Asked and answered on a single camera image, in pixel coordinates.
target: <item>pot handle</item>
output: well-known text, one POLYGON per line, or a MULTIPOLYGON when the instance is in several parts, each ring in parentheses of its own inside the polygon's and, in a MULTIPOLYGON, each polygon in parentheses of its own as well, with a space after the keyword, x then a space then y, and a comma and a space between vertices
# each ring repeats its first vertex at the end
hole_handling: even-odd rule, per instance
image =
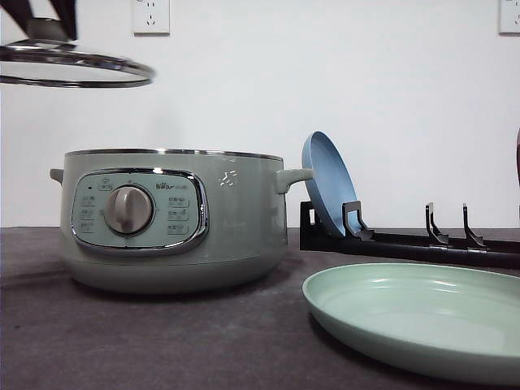
POLYGON ((289 187, 303 180, 309 180, 314 177, 312 169, 286 169, 275 173, 275 189, 276 193, 287 193, 289 187))
POLYGON ((56 180, 63 185, 63 169, 51 169, 49 171, 49 176, 52 180, 56 180))

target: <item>mint green plate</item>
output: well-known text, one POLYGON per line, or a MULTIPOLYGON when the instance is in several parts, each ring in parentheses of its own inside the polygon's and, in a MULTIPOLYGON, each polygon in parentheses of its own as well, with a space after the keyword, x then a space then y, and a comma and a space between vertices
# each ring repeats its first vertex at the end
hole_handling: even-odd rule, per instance
POLYGON ((439 378, 520 385, 520 278, 454 266, 339 266, 304 282, 318 322, 374 359, 439 378))

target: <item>stainless steel rim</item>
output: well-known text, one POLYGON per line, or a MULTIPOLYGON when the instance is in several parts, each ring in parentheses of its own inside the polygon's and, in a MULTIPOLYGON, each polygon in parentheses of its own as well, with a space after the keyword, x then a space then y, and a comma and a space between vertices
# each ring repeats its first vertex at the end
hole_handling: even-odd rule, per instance
POLYGON ((0 46, 0 61, 11 63, 52 63, 74 67, 92 67, 139 76, 137 80, 75 81, 34 79, 29 77, 0 76, 0 82, 20 85, 42 85, 65 88, 127 88, 147 85, 155 75, 151 67, 127 58, 76 51, 76 46, 66 42, 25 40, 0 46), (38 46, 50 45, 50 49, 38 46))
POLYGON ((200 154, 208 156, 231 156, 264 158, 275 161, 283 161, 281 157, 269 154, 226 152, 221 150, 195 150, 195 149, 87 149, 68 152, 65 156, 78 156, 84 154, 200 154))

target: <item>control knob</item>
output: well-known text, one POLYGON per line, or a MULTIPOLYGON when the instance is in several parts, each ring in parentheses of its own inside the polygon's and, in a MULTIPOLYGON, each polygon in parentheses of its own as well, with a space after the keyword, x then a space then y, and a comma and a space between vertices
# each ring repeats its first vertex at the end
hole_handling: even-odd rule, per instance
POLYGON ((133 234, 145 228, 152 219, 150 196, 130 185, 114 190, 105 204, 105 222, 113 230, 133 234))

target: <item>cooker base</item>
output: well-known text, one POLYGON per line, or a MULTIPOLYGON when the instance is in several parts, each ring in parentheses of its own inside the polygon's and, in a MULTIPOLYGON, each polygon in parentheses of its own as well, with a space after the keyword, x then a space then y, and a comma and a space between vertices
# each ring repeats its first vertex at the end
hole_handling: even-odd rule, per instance
POLYGON ((147 266, 110 265, 64 260, 72 278, 90 287, 131 294, 192 293, 255 280, 273 268, 282 253, 226 262, 147 266))

